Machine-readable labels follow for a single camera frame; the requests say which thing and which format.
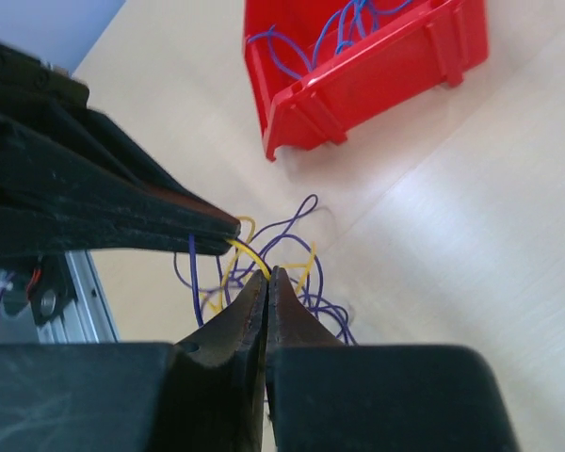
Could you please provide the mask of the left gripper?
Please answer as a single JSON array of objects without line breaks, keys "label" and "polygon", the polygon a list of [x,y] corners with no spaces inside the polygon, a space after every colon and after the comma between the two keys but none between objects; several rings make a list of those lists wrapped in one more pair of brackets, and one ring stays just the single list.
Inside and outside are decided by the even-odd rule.
[{"label": "left gripper", "polygon": [[86,85],[0,43],[0,257],[226,252],[239,221],[180,186],[88,98]]}]

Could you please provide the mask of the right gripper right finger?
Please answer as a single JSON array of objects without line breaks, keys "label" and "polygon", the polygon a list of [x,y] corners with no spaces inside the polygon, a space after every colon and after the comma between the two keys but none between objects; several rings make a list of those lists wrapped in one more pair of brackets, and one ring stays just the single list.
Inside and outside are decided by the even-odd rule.
[{"label": "right gripper right finger", "polygon": [[495,375],[455,345],[348,346],[275,268],[266,388],[281,451],[516,451]]}]

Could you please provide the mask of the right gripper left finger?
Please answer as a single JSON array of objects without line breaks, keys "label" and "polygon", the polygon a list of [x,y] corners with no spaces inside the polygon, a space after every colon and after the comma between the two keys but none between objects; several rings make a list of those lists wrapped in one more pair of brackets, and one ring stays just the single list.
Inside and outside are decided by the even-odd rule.
[{"label": "right gripper left finger", "polygon": [[257,451],[267,282],[182,341],[0,346],[0,451]]}]

